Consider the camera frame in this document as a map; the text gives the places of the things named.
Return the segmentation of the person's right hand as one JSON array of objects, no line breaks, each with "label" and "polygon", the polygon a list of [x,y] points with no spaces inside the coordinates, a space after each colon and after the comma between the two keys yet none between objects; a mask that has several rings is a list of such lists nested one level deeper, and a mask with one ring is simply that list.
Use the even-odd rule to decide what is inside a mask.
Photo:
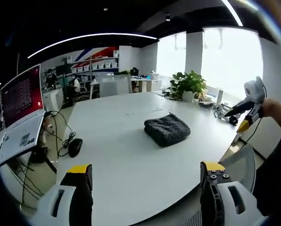
[{"label": "person's right hand", "polygon": [[263,116],[271,117],[276,121],[281,121],[281,103],[271,99],[266,98],[262,103]]}]

